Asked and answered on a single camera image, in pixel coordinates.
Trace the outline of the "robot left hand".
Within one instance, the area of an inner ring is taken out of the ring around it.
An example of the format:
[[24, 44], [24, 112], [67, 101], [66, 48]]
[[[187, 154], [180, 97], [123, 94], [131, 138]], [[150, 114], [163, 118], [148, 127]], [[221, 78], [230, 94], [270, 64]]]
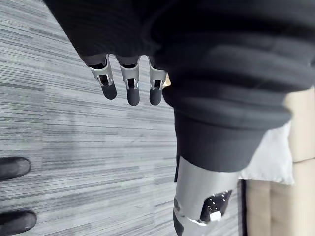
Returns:
[[107, 99], [117, 95], [109, 56], [136, 106], [139, 61], [150, 103], [174, 110], [173, 222], [202, 236], [222, 219], [239, 173], [264, 134], [291, 118], [287, 94], [315, 82], [312, 0], [47, 0]]

